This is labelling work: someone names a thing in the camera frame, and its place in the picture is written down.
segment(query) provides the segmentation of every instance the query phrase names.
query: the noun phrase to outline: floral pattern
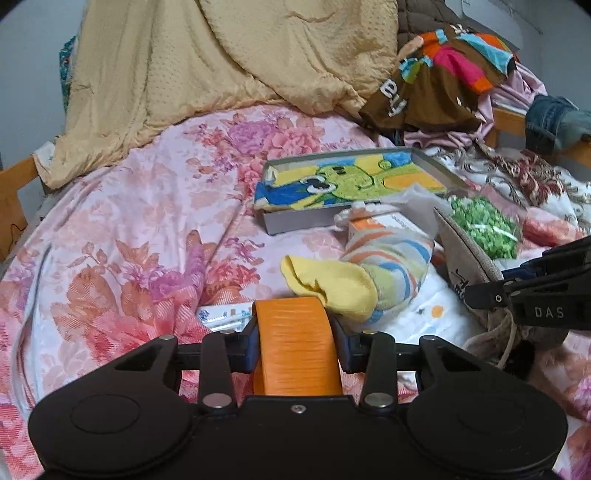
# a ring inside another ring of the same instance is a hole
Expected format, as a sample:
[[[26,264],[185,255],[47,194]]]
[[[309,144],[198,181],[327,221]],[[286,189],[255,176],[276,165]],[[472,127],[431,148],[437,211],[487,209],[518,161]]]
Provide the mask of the floral pattern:
[[[479,146],[479,151],[474,148],[459,149],[451,154],[442,151],[435,158],[470,188],[480,190],[491,185],[506,200],[527,209],[525,223],[530,223],[526,225],[527,235],[534,243],[561,245],[567,243],[568,238],[584,235],[577,224],[574,203],[570,201],[558,172],[544,160],[527,151],[512,148],[495,151],[482,142]],[[536,221],[539,210],[553,218],[550,228]],[[571,227],[563,226],[564,222],[570,223]]]
[[[265,234],[252,192],[267,160],[375,146],[335,114],[258,105],[169,127],[117,166],[75,180],[0,282],[0,444],[12,477],[41,471],[24,419],[45,395],[163,333],[201,341],[197,306],[290,296],[279,270],[287,253],[340,257],[346,238],[329,228]],[[553,394],[574,422],[557,471],[583,480],[589,340],[571,336],[563,348],[538,364],[559,379]],[[239,401],[252,392],[249,375],[233,381]],[[362,381],[343,375],[343,391],[358,398]],[[195,401],[198,383],[198,372],[184,372],[180,394]],[[399,385],[401,401],[415,395]]]

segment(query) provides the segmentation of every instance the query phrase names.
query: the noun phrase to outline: brown shirt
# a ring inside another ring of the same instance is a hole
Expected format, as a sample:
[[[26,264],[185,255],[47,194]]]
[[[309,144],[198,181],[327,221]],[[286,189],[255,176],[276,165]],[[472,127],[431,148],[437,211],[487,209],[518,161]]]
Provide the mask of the brown shirt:
[[[477,130],[478,99],[515,69],[513,54],[493,35],[452,25],[421,36],[422,48],[400,64],[359,114],[367,126],[386,134]]]

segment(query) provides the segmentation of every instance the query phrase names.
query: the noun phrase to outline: yellow quilt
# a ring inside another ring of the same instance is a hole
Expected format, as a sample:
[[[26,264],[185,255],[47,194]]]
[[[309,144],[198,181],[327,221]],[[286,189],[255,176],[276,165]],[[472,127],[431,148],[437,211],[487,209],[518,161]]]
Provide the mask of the yellow quilt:
[[[90,0],[51,188],[188,117],[286,101],[355,116],[395,65],[397,0]]]

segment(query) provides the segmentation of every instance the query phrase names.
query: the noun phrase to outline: green snack package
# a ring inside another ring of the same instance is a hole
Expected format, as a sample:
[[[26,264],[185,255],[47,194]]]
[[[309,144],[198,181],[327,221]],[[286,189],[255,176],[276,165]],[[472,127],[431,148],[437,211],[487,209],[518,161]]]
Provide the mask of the green snack package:
[[[517,257],[517,224],[503,215],[490,200],[457,196],[450,196],[448,200],[453,219],[492,260]]]

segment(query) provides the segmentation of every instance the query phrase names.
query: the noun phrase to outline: plastic bag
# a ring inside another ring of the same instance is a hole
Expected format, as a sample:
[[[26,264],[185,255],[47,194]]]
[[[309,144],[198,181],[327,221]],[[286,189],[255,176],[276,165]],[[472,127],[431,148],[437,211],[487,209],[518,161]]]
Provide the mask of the plastic bag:
[[[438,197],[418,183],[414,183],[400,193],[382,197],[380,202],[395,207],[431,239],[434,239],[439,233],[435,208],[448,215],[451,215],[452,212],[445,199]]]
[[[517,258],[526,212],[492,186],[448,197],[451,217],[492,259]]]

